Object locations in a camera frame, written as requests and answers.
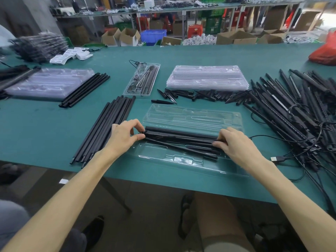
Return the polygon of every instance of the clear plastic tray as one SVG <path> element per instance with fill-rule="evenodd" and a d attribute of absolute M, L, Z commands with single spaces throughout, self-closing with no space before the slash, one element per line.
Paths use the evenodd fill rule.
<path fill-rule="evenodd" d="M 202 89 L 244 91 L 249 84 L 237 65 L 187 66 L 178 65 L 167 80 L 170 89 Z"/>
<path fill-rule="evenodd" d="M 128 83 L 124 96 L 149 97 L 160 69 L 157 63 L 140 63 Z"/>
<path fill-rule="evenodd" d="M 63 99 L 94 74 L 91 69 L 44 68 L 7 88 L 6 92 L 14 96 Z"/>
<path fill-rule="evenodd" d="M 221 128 L 229 126 L 243 131 L 242 117 L 239 112 L 195 110 L 178 106 L 170 107 L 164 104 L 153 104 L 143 119 L 143 125 L 213 136 L 217 136 Z M 218 156 L 218 160 L 211 160 L 149 141 L 140 141 L 128 151 L 128 154 L 130 157 L 150 160 L 172 168 L 186 168 L 214 175 L 249 176 L 224 152 Z"/>

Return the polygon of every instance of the red stool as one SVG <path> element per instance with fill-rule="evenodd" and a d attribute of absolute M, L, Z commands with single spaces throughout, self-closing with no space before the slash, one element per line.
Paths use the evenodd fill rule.
<path fill-rule="evenodd" d="M 188 38 L 194 37 L 196 35 L 202 36 L 203 26 L 202 25 L 190 25 L 188 27 Z"/>

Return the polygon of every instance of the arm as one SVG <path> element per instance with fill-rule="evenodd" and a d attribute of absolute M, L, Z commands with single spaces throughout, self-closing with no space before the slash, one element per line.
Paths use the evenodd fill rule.
<path fill-rule="evenodd" d="M 335 250 L 336 221 L 264 158 L 252 140 L 231 127 L 221 129 L 218 139 L 213 145 L 249 172 L 277 200 L 309 252 Z"/>
<path fill-rule="evenodd" d="M 145 131 L 140 122 L 124 121 L 113 124 L 111 138 L 105 148 L 63 186 L 3 248 L 2 252 L 59 251 L 89 199 L 92 191 L 112 163 L 126 152 L 134 142 L 145 138 L 134 134 L 133 127 Z"/>

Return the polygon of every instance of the hand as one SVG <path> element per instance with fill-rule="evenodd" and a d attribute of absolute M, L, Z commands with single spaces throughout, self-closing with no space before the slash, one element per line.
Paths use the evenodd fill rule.
<path fill-rule="evenodd" d="M 255 165 L 262 165 L 267 161 L 251 139 L 232 127 L 221 129 L 217 140 L 219 141 L 214 141 L 212 145 L 221 148 L 237 165 L 248 172 Z"/>
<path fill-rule="evenodd" d="M 105 154 L 111 156 L 111 160 L 115 160 L 128 151 L 137 140 L 145 138 L 145 135 L 142 133 L 134 134 L 133 127 L 139 132 L 145 131 L 145 128 L 138 119 L 124 121 L 120 125 L 112 125 L 111 137 L 103 148 Z"/>

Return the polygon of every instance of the stacked plastic trays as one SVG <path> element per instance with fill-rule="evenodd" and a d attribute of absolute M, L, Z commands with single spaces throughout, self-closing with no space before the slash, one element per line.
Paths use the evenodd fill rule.
<path fill-rule="evenodd" d="M 167 88 L 180 90 L 243 91 L 249 88 L 237 65 L 175 66 L 167 80 Z"/>
<path fill-rule="evenodd" d="M 95 74 L 89 70 L 44 68 L 28 79 L 6 89 L 7 94 L 21 97 L 64 99 Z"/>

